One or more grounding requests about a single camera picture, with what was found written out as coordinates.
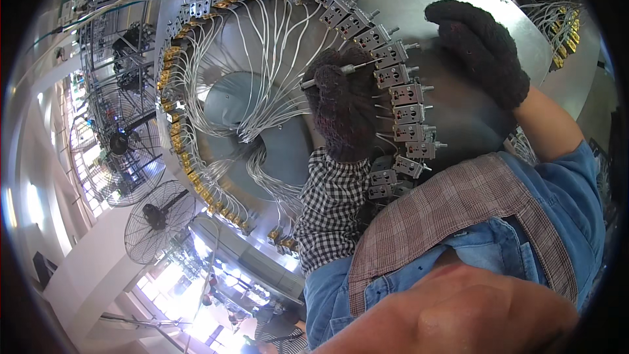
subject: glove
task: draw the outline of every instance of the glove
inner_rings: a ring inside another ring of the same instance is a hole
[[[500,108],[520,106],[528,95],[530,78],[504,26],[490,13],[456,0],[429,4],[424,14],[439,25],[442,44],[461,58],[470,76]]]
[[[355,163],[371,154],[375,138],[373,65],[343,75],[341,67],[361,65],[371,59],[354,46],[341,55],[335,49],[321,52],[304,74],[315,86],[304,91],[328,155],[339,163]]]

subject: worker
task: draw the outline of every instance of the worker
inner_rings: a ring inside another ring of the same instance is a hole
[[[486,11],[425,9],[443,46],[510,110],[541,161],[506,152],[450,167],[357,232],[375,132],[373,68],[327,50],[304,75],[326,146],[310,157],[295,227],[306,333],[322,353],[512,353],[562,345],[601,264],[594,157],[578,125],[530,86],[514,40]]]

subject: industrial fan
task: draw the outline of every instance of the industrial fan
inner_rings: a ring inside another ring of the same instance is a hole
[[[154,264],[195,213],[194,196],[176,180],[164,182],[133,208],[124,229],[126,254],[135,263]]]
[[[84,106],[70,131],[70,150],[86,168],[79,172],[83,188],[111,207],[136,204],[163,176],[154,104],[120,91],[114,80],[91,92]]]

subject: plaid shirt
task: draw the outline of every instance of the plaid shirt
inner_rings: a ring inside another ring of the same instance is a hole
[[[353,255],[359,239],[357,215],[365,204],[369,169],[366,159],[338,163],[324,147],[310,156],[310,177],[299,196],[303,214],[295,227],[306,277],[322,265]]]

